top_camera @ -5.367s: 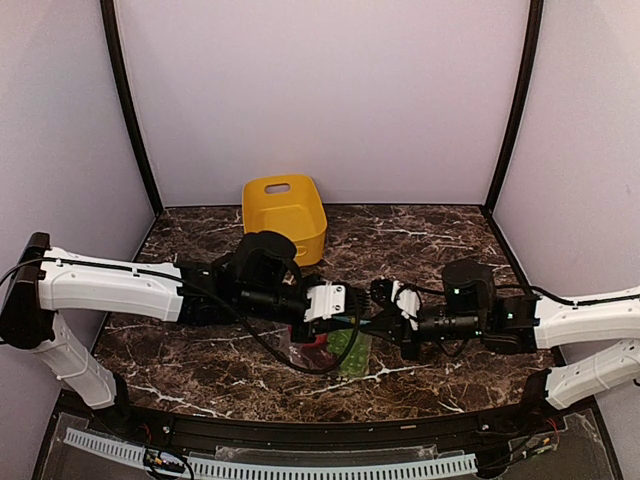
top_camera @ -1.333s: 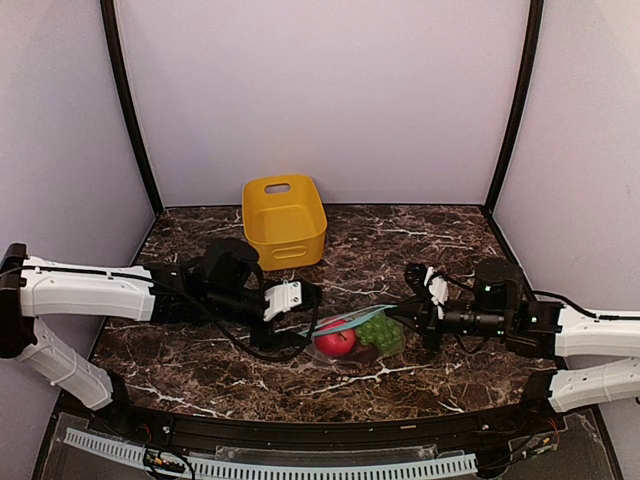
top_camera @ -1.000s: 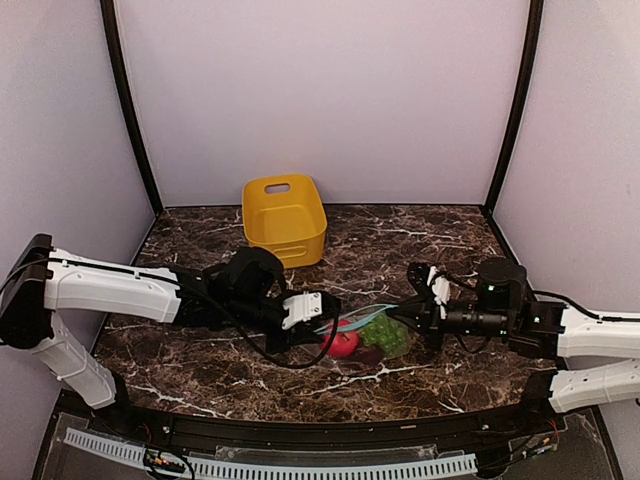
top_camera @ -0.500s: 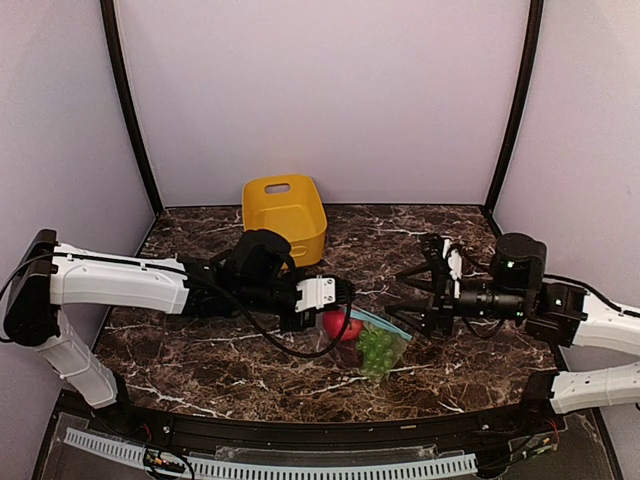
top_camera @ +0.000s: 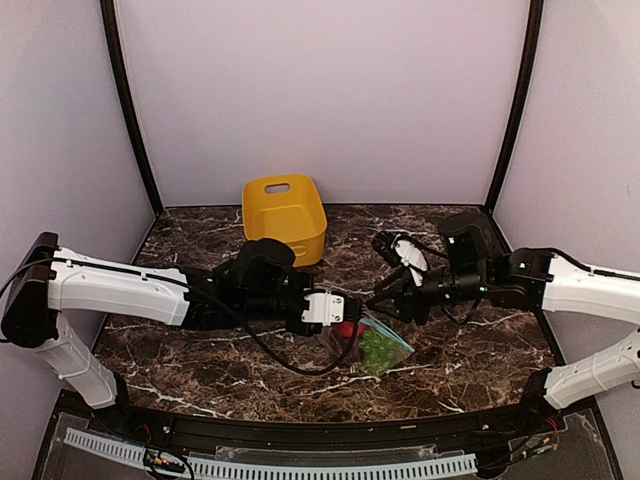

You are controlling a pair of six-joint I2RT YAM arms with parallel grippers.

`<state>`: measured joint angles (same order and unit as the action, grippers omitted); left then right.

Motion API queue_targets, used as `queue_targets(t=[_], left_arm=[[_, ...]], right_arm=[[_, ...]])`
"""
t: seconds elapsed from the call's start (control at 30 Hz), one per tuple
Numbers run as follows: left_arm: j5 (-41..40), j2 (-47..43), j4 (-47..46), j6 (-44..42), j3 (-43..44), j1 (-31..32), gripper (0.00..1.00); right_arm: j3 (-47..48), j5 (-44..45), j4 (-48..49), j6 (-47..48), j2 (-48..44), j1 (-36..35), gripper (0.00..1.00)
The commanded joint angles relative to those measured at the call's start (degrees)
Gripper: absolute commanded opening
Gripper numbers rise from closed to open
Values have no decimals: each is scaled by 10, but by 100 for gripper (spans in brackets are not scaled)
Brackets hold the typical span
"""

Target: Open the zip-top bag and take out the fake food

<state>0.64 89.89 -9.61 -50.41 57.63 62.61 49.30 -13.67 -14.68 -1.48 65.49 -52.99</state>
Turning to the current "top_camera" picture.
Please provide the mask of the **clear zip top bag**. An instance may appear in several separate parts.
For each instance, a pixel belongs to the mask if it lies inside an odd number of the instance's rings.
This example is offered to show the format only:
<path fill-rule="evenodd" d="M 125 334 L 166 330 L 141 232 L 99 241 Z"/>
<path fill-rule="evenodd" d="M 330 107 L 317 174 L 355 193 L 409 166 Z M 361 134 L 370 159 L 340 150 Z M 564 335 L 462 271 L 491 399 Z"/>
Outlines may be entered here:
<path fill-rule="evenodd" d="M 320 343 L 338 358 L 347 350 L 352 332 L 351 323 L 324 327 Z M 340 365 L 355 367 L 365 375 L 381 377 L 414 352 L 414 348 L 384 322 L 364 316 L 358 324 L 356 339 Z"/>

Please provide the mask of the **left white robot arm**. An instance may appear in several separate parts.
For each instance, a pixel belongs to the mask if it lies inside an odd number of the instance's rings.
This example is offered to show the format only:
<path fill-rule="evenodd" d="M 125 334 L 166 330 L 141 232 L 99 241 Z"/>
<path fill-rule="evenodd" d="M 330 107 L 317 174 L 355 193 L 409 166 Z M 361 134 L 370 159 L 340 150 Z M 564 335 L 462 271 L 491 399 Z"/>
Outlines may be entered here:
<path fill-rule="evenodd" d="M 273 239 L 246 242 L 212 270 L 124 265 L 62 248 L 42 233 L 2 287 L 1 334 L 6 343 L 33 349 L 120 436 L 141 427 L 127 390 L 73 332 L 64 313 L 84 310 L 153 320 L 183 330 L 232 329 L 274 319 L 301 336 L 344 320 L 340 296 L 297 270 L 291 248 Z"/>

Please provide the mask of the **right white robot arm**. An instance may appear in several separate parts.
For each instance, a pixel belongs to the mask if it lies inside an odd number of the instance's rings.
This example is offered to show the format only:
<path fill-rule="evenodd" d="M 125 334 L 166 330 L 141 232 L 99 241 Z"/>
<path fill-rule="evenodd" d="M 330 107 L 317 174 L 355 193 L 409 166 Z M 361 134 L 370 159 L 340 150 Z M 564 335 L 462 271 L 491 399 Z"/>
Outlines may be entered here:
<path fill-rule="evenodd" d="M 393 268 L 368 301 L 370 310 L 404 323 L 425 324 L 434 307 L 464 302 L 523 311 L 572 312 L 639 323 L 639 276 L 584 264 L 556 248 L 503 247 L 484 213 L 445 219 L 438 233 L 447 265 L 434 269 L 428 247 L 406 233 L 381 231 L 374 250 Z M 551 410 L 630 383 L 639 384 L 639 333 L 564 366 L 530 375 L 510 424 L 534 432 Z"/>

